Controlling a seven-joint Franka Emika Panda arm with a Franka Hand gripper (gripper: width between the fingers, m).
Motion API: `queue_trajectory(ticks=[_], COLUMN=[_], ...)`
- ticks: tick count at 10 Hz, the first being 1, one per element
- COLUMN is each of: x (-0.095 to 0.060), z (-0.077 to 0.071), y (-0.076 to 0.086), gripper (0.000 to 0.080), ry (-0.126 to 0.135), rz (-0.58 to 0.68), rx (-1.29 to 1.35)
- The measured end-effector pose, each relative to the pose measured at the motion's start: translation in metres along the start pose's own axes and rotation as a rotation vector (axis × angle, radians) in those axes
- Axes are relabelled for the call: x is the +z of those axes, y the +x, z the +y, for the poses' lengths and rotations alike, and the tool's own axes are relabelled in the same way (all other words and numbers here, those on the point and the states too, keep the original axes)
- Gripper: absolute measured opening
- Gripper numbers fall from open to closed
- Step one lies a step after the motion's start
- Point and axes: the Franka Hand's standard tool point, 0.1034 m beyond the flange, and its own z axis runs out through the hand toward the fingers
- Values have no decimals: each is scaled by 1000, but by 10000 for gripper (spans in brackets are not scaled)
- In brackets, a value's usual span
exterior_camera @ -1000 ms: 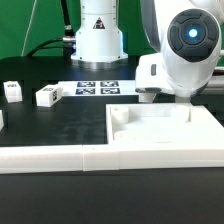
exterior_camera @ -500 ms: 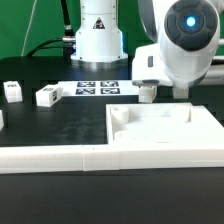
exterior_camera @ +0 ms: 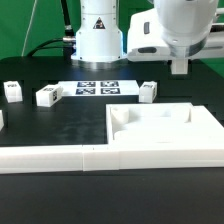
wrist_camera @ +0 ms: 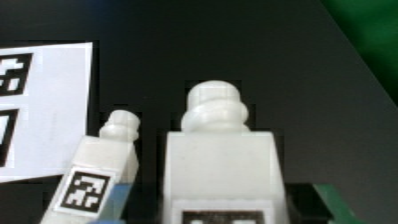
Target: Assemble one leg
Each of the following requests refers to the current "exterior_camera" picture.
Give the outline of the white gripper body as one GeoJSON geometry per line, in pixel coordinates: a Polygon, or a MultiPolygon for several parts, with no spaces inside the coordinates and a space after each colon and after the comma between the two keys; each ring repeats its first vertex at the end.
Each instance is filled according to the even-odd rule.
{"type": "Polygon", "coordinates": [[[223,8],[153,8],[131,17],[130,61],[168,61],[224,57],[223,8]]]}

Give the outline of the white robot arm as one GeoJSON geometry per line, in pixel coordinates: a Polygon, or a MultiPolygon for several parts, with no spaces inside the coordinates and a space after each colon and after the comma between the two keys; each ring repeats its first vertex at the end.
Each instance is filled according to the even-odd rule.
{"type": "Polygon", "coordinates": [[[219,0],[148,0],[154,7],[131,16],[127,35],[118,28],[118,0],[80,0],[81,27],[71,58],[95,66],[169,61],[185,74],[194,59],[224,57],[224,15],[219,0]]]}

